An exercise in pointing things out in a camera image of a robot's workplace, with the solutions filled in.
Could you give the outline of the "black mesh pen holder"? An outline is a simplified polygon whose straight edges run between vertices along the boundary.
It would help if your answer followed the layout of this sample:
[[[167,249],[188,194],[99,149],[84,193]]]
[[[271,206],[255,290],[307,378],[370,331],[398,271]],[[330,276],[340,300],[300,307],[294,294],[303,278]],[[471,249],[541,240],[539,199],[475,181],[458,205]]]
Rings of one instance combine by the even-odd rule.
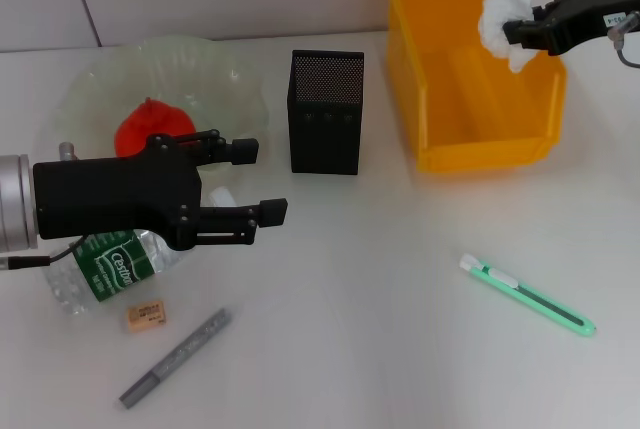
[[[364,73],[362,52],[292,52],[287,113],[294,173],[358,173]]]

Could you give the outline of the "yellow plastic bin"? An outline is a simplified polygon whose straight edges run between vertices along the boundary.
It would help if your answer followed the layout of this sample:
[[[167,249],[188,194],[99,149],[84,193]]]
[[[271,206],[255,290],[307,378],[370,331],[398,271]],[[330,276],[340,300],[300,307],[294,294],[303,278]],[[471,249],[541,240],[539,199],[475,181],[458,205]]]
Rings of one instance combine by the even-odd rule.
[[[483,0],[389,0],[387,67],[422,172],[512,168],[558,142],[567,70],[540,53],[519,73],[481,44]]]

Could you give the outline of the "small beige eraser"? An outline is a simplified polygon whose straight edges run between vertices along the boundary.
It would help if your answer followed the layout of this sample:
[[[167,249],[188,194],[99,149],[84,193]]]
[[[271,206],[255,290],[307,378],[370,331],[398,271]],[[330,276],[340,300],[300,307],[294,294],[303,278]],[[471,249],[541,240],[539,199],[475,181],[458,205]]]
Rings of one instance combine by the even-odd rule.
[[[130,333],[160,327],[167,322],[164,303],[156,300],[132,306],[127,309],[126,322]]]

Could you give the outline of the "grey marker pen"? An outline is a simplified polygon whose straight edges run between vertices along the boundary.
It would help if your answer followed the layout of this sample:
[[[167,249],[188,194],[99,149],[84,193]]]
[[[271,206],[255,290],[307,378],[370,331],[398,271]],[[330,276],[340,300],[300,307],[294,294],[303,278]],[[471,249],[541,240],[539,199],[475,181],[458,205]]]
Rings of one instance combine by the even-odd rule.
[[[120,404],[125,409],[134,407],[227,327],[231,321],[232,315],[227,309],[221,308],[212,314],[128,388],[119,397]]]

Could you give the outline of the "green utility knife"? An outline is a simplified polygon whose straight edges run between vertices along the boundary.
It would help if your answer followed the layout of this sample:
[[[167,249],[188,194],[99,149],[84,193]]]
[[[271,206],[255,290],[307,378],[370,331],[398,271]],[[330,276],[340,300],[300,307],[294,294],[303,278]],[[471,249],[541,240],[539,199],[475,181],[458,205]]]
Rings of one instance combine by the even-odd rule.
[[[596,332],[595,324],[587,317],[470,254],[464,254],[461,257],[459,267],[476,279],[580,336],[590,337]]]

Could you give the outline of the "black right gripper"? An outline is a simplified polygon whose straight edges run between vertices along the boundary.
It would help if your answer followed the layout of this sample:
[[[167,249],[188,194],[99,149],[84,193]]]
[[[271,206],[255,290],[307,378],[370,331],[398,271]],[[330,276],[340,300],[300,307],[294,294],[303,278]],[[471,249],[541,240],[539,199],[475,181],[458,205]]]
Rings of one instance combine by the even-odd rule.
[[[554,0],[535,6],[532,11],[534,21],[513,20],[503,24],[508,44],[523,49],[547,49],[549,42],[548,54],[559,56],[584,42],[607,36],[610,29],[633,13],[640,16],[640,0]],[[547,41],[545,27],[537,22],[549,15]]]

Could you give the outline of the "clear plastic water bottle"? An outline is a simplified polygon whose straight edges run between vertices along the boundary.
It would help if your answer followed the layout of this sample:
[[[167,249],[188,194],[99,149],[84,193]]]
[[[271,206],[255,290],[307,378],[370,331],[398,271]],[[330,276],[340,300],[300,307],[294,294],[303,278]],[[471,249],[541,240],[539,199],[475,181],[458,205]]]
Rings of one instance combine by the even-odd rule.
[[[149,230],[117,231],[88,237],[46,267],[44,276],[61,306],[80,314],[171,268],[185,255]]]

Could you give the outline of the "green glass fruit plate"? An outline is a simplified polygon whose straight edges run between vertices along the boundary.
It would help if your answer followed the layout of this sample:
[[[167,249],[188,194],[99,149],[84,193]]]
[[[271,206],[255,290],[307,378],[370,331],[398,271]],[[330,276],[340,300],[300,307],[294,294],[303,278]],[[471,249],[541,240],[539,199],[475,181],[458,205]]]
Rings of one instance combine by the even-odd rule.
[[[51,161],[62,142],[82,159],[115,156],[115,134],[146,99],[183,110],[196,130],[254,138],[268,152],[263,78],[219,42],[162,36],[116,47],[83,69],[38,132],[35,157]]]

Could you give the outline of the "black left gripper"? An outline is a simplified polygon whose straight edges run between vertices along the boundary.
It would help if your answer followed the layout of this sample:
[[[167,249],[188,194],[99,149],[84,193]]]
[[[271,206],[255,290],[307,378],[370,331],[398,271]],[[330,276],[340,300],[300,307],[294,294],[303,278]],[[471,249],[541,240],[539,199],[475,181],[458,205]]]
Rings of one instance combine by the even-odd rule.
[[[257,161],[255,138],[209,129],[152,135],[138,154],[33,166],[36,220],[44,240],[145,229],[176,251],[195,247],[202,183],[197,167]]]

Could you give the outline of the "white paper ball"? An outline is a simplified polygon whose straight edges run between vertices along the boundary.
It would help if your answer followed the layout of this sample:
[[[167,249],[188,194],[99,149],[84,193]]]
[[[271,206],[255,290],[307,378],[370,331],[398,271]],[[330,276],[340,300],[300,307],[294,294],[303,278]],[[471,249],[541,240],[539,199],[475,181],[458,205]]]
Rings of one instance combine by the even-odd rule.
[[[532,20],[532,0],[483,0],[478,22],[481,44],[492,56],[507,59],[512,73],[519,73],[536,56],[534,49],[511,44],[504,33],[507,22]]]

